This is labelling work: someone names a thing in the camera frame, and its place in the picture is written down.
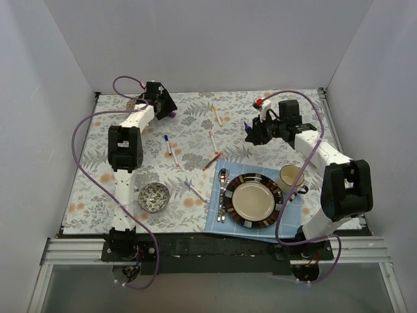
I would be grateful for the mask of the blue capped white marker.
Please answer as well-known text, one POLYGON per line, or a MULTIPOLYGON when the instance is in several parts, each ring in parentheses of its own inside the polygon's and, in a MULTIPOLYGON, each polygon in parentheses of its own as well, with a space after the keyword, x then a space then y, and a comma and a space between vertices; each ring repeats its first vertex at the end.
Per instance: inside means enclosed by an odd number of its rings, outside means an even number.
POLYGON ((167 145, 167 152, 171 156, 172 155, 172 152, 171 152, 171 146, 170 146, 169 136, 167 134, 165 134, 164 135, 164 139, 165 139, 165 143, 167 145))

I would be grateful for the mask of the peach capped white marker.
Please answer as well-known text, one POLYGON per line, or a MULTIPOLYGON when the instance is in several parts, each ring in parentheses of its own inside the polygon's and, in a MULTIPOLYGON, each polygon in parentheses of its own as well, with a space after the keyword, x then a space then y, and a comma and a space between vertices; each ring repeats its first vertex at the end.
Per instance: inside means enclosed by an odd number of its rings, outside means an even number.
POLYGON ((212 144, 212 147, 213 147, 213 150, 214 150, 214 153, 218 153, 218 148, 217 148, 217 146, 216 146, 216 142, 215 142, 215 140, 214 140, 214 135, 213 135, 213 132, 210 130, 209 131, 209 137, 210 137, 210 140, 211 140, 211 144, 212 144))

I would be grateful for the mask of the black purple highlighter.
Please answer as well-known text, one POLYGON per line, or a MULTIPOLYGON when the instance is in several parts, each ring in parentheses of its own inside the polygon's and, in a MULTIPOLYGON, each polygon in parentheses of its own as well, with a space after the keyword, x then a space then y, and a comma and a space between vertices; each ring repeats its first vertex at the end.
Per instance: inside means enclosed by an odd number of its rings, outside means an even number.
POLYGON ((246 122, 244 122, 244 129, 247 134, 249 134, 252 131, 252 128, 246 122))

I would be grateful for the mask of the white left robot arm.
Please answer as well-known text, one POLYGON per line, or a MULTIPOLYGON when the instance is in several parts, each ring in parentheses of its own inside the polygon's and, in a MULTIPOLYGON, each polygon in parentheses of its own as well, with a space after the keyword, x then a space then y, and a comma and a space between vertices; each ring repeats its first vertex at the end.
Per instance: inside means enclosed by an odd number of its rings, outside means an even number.
POLYGON ((139 253, 136 223, 132 217, 137 170, 143 163, 141 133, 153 119, 172 116, 177 110, 160 82, 147 82, 144 93, 132 101, 134 107, 128 117, 108 130, 108 163, 113 170, 118 202, 106 242, 108 252, 126 261, 133 260, 139 253))

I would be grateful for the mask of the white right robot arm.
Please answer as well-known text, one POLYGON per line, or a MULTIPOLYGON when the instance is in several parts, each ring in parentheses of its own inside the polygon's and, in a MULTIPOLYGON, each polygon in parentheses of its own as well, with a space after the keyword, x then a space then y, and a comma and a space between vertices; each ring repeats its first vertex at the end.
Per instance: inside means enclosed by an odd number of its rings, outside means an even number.
POLYGON ((278 239, 280 250, 309 259, 325 248, 326 242, 346 221, 373 208, 371 173, 365 160, 353 160, 323 140, 324 132, 304 123, 296 100, 279 102, 279 112, 271 109, 267 99, 258 98, 252 105, 259 115, 246 126, 246 142, 267 144, 281 138, 306 157, 323 175, 320 210, 292 239, 278 239))

